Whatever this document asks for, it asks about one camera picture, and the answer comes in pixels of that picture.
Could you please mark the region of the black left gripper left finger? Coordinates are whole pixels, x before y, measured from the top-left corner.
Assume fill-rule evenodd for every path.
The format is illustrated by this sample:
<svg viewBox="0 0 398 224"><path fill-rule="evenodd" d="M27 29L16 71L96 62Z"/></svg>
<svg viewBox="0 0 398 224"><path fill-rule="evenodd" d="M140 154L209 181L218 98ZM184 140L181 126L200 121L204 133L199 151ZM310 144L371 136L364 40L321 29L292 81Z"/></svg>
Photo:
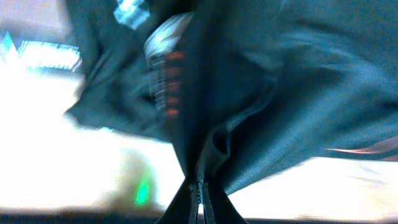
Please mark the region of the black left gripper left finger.
<svg viewBox="0 0 398 224"><path fill-rule="evenodd" d="M186 178L155 224L197 224L199 193L194 179Z"/></svg>

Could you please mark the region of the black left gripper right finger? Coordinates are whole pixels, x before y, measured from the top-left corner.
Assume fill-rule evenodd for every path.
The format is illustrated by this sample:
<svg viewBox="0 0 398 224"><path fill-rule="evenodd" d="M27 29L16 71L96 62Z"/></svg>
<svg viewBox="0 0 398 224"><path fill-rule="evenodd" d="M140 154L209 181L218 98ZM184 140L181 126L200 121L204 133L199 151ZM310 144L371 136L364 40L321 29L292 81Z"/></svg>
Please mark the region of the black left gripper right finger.
<svg viewBox="0 0 398 224"><path fill-rule="evenodd" d="M222 187L214 182L205 182L202 192L205 224L248 224Z"/></svg>

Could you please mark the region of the black printed jersey shirt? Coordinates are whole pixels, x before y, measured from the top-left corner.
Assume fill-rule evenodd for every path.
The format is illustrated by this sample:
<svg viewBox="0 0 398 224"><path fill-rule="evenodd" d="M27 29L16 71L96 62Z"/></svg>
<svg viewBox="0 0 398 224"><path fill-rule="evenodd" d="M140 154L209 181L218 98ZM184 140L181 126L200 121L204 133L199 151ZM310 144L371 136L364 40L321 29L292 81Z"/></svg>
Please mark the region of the black printed jersey shirt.
<svg viewBox="0 0 398 224"><path fill-rule="evenodd" d="M231 194L312 157L397 155L396 1L67 1L79 124L170 142Z"/></svg>

